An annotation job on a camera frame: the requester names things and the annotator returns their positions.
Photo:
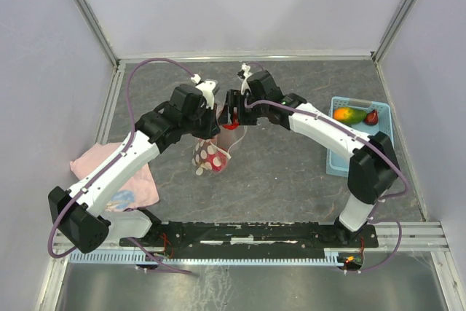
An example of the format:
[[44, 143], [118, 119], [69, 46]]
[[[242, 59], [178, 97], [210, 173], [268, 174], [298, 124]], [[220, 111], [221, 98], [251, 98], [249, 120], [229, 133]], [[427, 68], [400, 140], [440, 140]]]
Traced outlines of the bright red fruit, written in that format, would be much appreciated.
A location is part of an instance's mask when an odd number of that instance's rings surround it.
[[223, 127], [224, 129], [227, 129], [227, 130], [235, 130], [235, 129], [237, 129], [239, 126], [240, 126], [240, 123], [238, 122], [237, 115], [233, 115], [233, 116], [232, 116], [231, 122], [222, 125], [222, 127]]

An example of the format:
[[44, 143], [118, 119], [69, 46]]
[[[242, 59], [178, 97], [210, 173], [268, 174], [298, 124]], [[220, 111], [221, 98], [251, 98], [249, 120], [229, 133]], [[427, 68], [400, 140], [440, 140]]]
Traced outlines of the clear polka dot zip bag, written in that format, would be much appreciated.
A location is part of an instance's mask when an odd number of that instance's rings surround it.
[[232, 153], [239, 149], [240, 144], [248, 131], [247, 126], [239, 126], [235, 130], [227, 130], [220, 126], [220, 129], [221, 132], [212, 139], [204, 140], [197, 138], [195, 140], [191, 156], [191, 164], [194, 167], [194, 174], [196, 176], [209, 176], [217, 174], [212, 170], [208, 170], [205, 165], [208, 154], [221, 152], [224, 153], [230, 161], [232, 159]]

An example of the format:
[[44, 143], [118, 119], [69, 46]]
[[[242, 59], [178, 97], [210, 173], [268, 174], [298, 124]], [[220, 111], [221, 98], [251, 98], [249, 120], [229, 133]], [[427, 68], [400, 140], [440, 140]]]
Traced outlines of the orange green mango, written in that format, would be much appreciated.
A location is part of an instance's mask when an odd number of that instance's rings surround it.
[[354, 109], [348, 106], [335, 109], [333, 118], [345, 125], [356, 125], [367, 117], [367, 113], [361, 109]]

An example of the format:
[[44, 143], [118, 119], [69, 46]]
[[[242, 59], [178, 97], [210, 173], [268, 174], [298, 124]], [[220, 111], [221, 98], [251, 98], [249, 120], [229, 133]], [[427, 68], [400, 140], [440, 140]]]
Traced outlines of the dark red pointed fruit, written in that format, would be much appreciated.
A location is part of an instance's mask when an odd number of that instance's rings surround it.
[[363, 120], [366, 125], [374, 126], [379, 122], [379, 115], [376, 109], [367, 113], [366, 118]]

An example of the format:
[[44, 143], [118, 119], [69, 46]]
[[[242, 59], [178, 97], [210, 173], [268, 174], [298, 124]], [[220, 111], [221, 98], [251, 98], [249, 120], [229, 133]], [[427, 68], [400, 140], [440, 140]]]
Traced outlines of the red round apple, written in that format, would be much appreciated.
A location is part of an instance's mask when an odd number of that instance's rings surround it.
[[224, 153], [208, 154], [205, 165], [208, 170], [219, 173], [224, 170], [229, 162], [229, 158]]

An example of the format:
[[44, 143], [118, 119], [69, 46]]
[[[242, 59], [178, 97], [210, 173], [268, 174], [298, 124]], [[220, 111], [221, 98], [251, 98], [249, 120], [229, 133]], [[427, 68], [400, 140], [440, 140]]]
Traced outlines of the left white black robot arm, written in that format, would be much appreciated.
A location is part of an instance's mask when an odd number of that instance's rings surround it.
[[142, 209], [108, 212], [114, 194], [148, 162], [183, 135], [209, 139], [220, 128], [216, 119], [215, 81], [177, 86], [170, 100], [144, 114], [130, 134], [91, 174], [67, 190], [56, 186], [48, 195], [53, 232], [60, 232], [82, 253], [107, 240], [138, 238], [154, 245], [161, 237], [155, 216]]

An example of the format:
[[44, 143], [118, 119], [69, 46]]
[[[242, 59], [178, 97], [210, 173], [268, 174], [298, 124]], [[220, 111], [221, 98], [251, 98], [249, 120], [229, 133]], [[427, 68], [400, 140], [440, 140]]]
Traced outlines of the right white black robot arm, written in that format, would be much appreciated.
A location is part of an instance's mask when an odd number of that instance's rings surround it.
[[242, 86], [229, 90], [218, 122], [222, 126], [256, 125], [266, 118], [274, 125], [304, 135], [349, 163], [350, 196], [335, 220], [334, 237], [343, 246], [360, 239], [380, 200], [397, 179], [403, 180], [390, 137], [369, 135], [330, 118], [297, 94], [283, 94], [268, 71], [240, 72]]

